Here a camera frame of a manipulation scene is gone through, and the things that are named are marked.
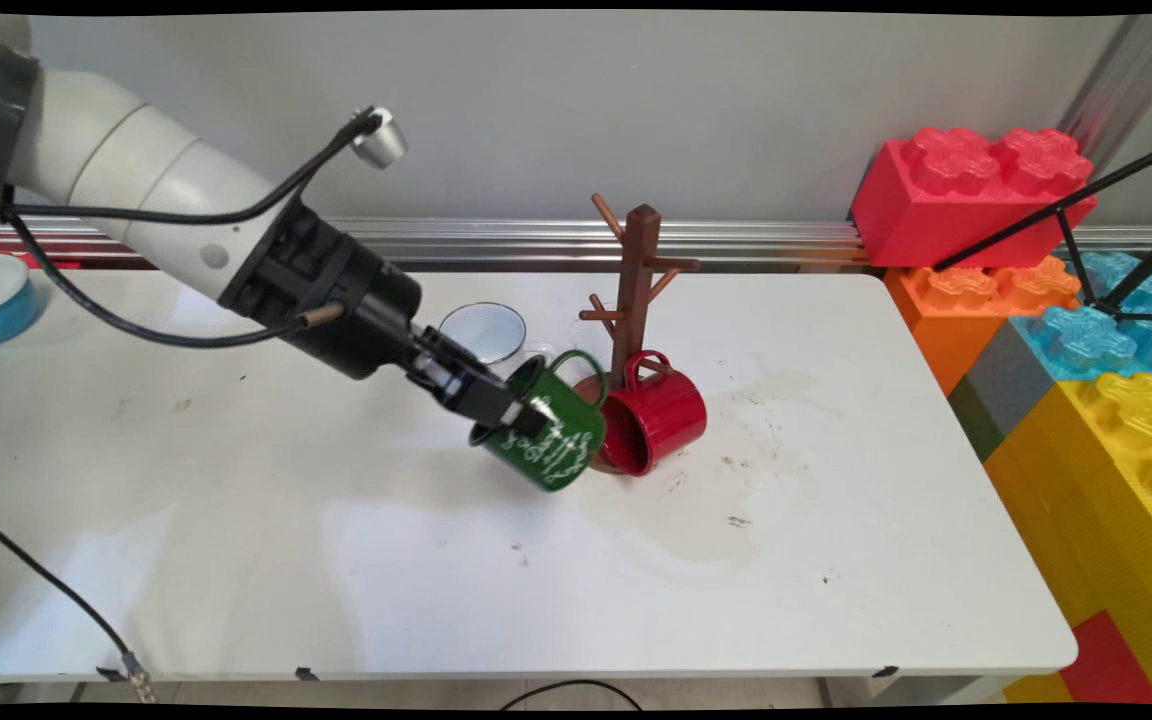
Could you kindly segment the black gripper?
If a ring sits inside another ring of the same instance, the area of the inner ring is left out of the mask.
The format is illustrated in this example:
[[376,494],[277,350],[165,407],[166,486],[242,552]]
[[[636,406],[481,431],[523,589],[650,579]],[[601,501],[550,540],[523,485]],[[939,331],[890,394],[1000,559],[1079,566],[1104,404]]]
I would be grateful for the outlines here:
[[547,425],[547,416],[526,406],[521,393],[509,389],[465,347],[431,325],[412,325],[420,305],[419,283],[361,242],[342,240],[314,266],[297,260],[294,270],[302,268],[308,270],[308,286],[297,296],[297,313],[342,306],[332,323],[285,338],[302,354],[353,381],[408,361],[408,381],[477,427],[507,429],[531,438]]

